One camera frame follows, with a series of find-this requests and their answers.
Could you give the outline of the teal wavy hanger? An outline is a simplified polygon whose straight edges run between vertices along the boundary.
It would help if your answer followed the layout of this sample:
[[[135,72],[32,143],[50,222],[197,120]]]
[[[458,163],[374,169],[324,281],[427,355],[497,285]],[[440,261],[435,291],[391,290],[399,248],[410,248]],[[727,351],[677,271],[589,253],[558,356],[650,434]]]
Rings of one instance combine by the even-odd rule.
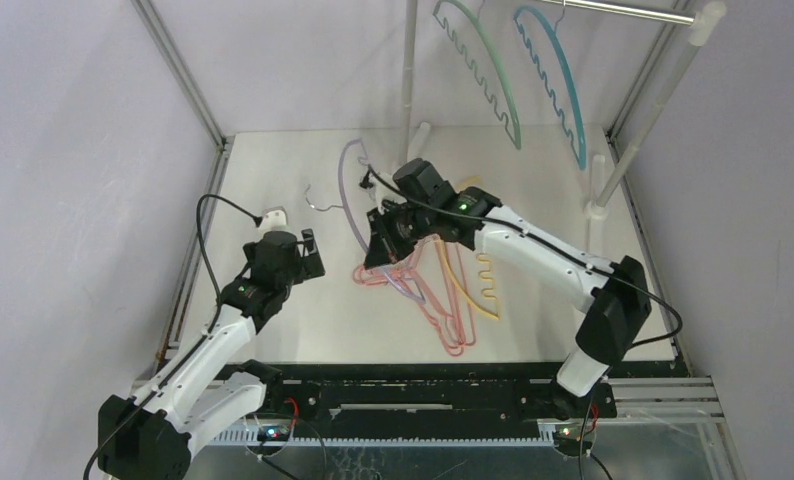
[[[542,29],[547,45],[552,49],[563,82],[563,92],[553,87],[546,62],[539,54],[538,43],[527,32],[526,20],[534,20]],[[574,162],[580,171],[588,166],[587,139],[579,96],[566,52],[555,27],[536,7],[519,6],[512,20],[540,84],[550,101],[551,109],[559,120],[563,136],[567,139]]]

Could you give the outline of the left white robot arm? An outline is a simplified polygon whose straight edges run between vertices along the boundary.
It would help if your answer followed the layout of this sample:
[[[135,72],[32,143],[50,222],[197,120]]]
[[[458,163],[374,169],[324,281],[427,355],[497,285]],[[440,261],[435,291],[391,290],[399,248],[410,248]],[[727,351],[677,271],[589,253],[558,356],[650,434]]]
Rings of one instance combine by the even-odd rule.
[[[292,288],[324,276],[325,268],[310,229],[269,230],[243,251],[244,268],[221,290],[199,334],[146,384],[101,405],[89,468],[116,479],[182,479],[197,454],[240,418],[283,409],[281,372],[257,360],[240,364],[222,386],[210,385],[281,311]]]

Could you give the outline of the purple wavy hanger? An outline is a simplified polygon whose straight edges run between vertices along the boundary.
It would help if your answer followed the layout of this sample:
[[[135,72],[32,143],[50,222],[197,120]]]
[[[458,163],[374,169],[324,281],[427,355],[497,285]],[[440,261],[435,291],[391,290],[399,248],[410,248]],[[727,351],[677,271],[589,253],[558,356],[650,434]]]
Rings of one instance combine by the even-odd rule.
[[[303,199],[304,199],[305,203],[308,205],[308,207],[310,209],[312,209],[312,210],[314,210],[316,212],[319,212],[319,213],[325,213],[325,212],[328,212],[330,210],[335,210],[335,209],[341,210],[344,213],[344,215],[345,215],[345,218],[347,220],[348,226],[350,227],[351,233],[355,237],[355,240],[358,243],[361,251],[363,253],[367,253],[369,251],[369,242],[364,239],[364,237],[362,235],[362,232],[360,230],[360,227],[358,225],[358,222],[355,220],[355,217],[354,217],[354,214],[353,214],[353,211],[352,211],[352,207],[351,207],[351,204],[350,204],[350,201],[349,201],[349,198],[348,198],[347,183],[346,183],[346,178],[345,178],[345,163],[346,163],[346,159],[347,159],[349,150],[352,147],[355,147],[355,146],[360,146],[361,147],[361,151],[362,151],[361,155],[357,157],[357,162],[361,166],[364,166],[364,167],[368,167],[370,165],[370,161],[369,161],[369,158],[368,158],[368,155],[367,155],[367,150],[366,150],[364,141],[363,141],[363,139],[361,137],[348,141],[342,147],[341,153],[339,155],[339,160],[338,160],[338,163],[337,163],[337,170],[336,170],[336,176],[337,176],[336,184],[337,184],[337,188],[338,188],[338,194],[339,194],[340,202],[339,203],[332,203],[332,204],[329,204],[327,206],[318,206],[318,205],[316,205],[309,198],[309,192],[310,192],[311,187],[312,187],[311,184],[307,184],[306,185],[306,187],[304,189],[304,193],[303,193]],[[390,285],[394,290],[396,290],[402,296],[408,298],[409,300],[415,302],[418,305],[425,305],[426,304],[426,297],[425,297],[425,295],[423,293],[415,293],[408,286],[402,286],[398,282],[397,278],[394,275],[391,274],[390,270],[379,268],[379,269],[375,269],[375,272],[377,274],[379,274],[381,277],[383,277],[386,280],[386,283],[388,285]]]

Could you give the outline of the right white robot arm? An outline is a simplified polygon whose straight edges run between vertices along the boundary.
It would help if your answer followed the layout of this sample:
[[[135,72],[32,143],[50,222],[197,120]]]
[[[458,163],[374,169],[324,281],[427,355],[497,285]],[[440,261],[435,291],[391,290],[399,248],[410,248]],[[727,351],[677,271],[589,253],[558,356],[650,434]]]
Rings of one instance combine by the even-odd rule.
[[[652,312],[638,260],[625,256],[614,262],[580,250],[480,187],[456,190],[429,161],[411,160],[391,179],[369,168],[362,185],[380,196],[367,213],[366,269],[395,265],[421,241],[436,237],[519,268],[583,314],[550,391],[562,415],[578,415],[589,405],[593,387],[633,348]]]

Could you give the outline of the green wavy hanger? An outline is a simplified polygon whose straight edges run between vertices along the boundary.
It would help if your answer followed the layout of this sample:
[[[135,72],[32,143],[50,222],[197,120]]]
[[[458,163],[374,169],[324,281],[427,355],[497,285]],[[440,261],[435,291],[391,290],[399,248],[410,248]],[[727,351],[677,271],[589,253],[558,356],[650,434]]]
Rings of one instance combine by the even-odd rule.
[[[471,50],[465,32],[460,30],[456,23],[446,15],[450,10],[458,12],[465,19],[466,24],[479,41],[482,53]],[[480,89],[483,98],[502,125],[510,143],[516,150],[521,150],[523,146],[521,122],[508,74],[496,46],[481,20],[463,2],[449,0],[437,1],[432,16],[445,32],[458,57],[470,72],[472,81]]]

